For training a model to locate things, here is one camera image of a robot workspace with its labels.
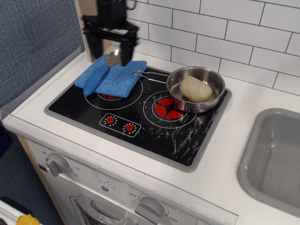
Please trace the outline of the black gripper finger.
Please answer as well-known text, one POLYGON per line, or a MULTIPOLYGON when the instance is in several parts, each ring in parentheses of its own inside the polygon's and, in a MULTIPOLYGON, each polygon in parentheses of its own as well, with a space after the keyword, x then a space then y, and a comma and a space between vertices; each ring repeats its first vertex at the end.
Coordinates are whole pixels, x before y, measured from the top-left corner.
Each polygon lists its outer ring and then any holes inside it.
POLYGON ((92 53, 92 56, 95 59, 98 59, 99 57, 101 57, 103 55, 103 43, 102 43, 102 39, 94 34, 94 33, 85 33, 86 38, 87 38, 87 42, 89 44, 90 47, 90 51, 92 53))
POLYGON ((126 66, 132 59, 135 41, 123 40, 120 47, 122 66, 126 66))

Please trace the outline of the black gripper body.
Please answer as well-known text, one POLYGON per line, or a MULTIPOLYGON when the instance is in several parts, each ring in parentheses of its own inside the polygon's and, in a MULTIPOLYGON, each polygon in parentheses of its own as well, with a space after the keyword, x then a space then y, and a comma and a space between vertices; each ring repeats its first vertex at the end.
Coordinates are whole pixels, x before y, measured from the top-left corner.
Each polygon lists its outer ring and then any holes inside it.
POLYGON ((127 11, 136 7, 129 8, 125 0, 98 0, 98 15, 84 15, 82 19, 89 22, 92 28, 86 29, 97 34, 101 39, 108 39, 117 42, 123 40, 135 41, 137 45, 138 27, 127 21, 127 11))

